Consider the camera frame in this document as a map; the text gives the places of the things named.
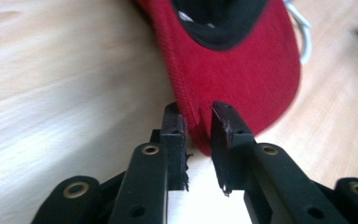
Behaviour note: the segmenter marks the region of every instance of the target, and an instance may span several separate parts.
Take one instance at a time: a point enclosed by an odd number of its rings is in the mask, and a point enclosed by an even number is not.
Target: red fabric
[[[143,7],[154,23],[189,133],[205,155],[211,153],[213,101],[233,105],[254,134],[266,129],[293,101],[300,63],[282,0],[269,0],[253,31],[237,47],[224,51],[195,42],[170,0],[143,1]]]

